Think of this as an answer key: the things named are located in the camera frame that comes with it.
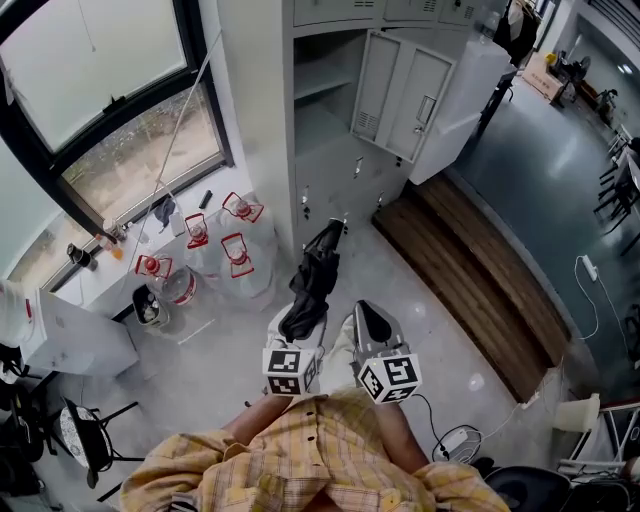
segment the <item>yellow plaid shirt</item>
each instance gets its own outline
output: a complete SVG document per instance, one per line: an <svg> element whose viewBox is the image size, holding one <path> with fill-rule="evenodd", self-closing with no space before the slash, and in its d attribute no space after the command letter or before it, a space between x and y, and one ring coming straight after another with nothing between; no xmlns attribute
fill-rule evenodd
<svg viewBox="0 0 640 512"><path fill-rule="evenodd" d="M167 510L188 493L201 512L297 511L324 491L343 510L508 512L469 466L392 464L372 407L362 390L308 399L249 446L223 430L175 435L124 482L121 509Z"/></svg>

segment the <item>window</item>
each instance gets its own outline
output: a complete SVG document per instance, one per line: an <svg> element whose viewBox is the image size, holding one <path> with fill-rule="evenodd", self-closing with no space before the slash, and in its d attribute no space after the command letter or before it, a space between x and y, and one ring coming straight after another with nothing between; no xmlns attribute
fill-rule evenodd
<svg viewBox="0 0 640 512"><path fill-rule="evenodd" d="M93 247L105 218L140 215L206 51L198 2L2 6L0 84L9 88L0 94L0 136L62 209L26 251L16 248L24 252L5 275L30 287L49 281L55 289L51 276L72 270L69 243ZM233 159L207 69L163 182L175 192L224 164ZM161 189L156 202L165 194Z"/></svg>

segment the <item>concrete floor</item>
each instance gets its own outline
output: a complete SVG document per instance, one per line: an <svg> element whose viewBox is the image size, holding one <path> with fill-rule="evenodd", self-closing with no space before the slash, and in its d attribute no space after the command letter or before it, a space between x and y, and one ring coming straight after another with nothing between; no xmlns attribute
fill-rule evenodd
<svg viewBox="0 0 640 512"><path fill-rule="evenodd" d="M495 210L531 253L573 317L582 336L596 319L574 276L578 255L587 254L621 319L639 300L640 244L624 258L627 242L640 231L632 214L613 233L593 209L601 190L599 176L609 168L606 143L570 104L556 109L524 82L515 81L511 103L505 99L479 141L470 142L455 170ZM625 341L602 286L578 276L594 300L599 329L586 340L602 378L605 399L640 392Z"/></svg>
<svg viewBox="0 0 640 512"><path fill-rule="evenodd" d="M339 279L329 297L327 350L355 301L370 299L398 318L412 350L419 355L424 378L420 392L431 401L439 435L463 423L489 434L515 410L506 426L483 444L480 454L494 457L500 465L540 467L553 467L555 459L569 454L576 437L559 436L550 426L560 395L568 397L566 376L552 370L541 389L544 400L526 410L515 409L513 398L464 331L371 226L353 230L341 241L340 252ZM174 315L176 332L171 335L150 335L128 318L140 362L116 379L60 375L50 387L52 401L64 395L85 406L99 407L103 415L139 401L139 408L109 425L115 448L125 456L144 456L176 432L224 425L243 410L245 400L260 395L266 327L292 298L286 288L291 275L292 267L278 270L276 299L259 314L234 310L206 295ZM485 384L470 391L474 374L482 375ZM403 409L421 446L431 454L435 439L426 405L420 398L411 398ZM61 450L57 457L46 453L35 464L47 485L48 499L62 503L68 511L92 510L87 506L135 467L136 463L116 463L100 475L92 491L85 483L85 471ZM116 504L117 497L110 502ZM10 503L15 511L33 511L38 510L39 499Z"/></svg>

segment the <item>gray cabinet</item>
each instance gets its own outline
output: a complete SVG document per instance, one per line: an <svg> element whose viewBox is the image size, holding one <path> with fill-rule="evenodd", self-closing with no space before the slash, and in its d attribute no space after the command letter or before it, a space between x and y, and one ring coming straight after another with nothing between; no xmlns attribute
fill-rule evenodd
<svg viewBox="0 0 640 512"><path fill-rule="evenodd" d="M476 0L442 0L438 21L452 25L471 25L476 14Z"/></svg>
<svg viewBox="0 0 640 512"><path fill-rule="evenodd" d="M330 21L372 19L384 0L295 0L293 23L311 25Z"/></svg>
<svg viewBox="0 0 640 512"><path fill-rule="evenodd" d="M415 162L453 67L408 40L369 31L352 133Z"/></svg>
<svg viewBox="0 0 640 512"><path fill-rule="evenodd" d="M438 19L442 0L387 0L384 18L389 21Z"/></svg>

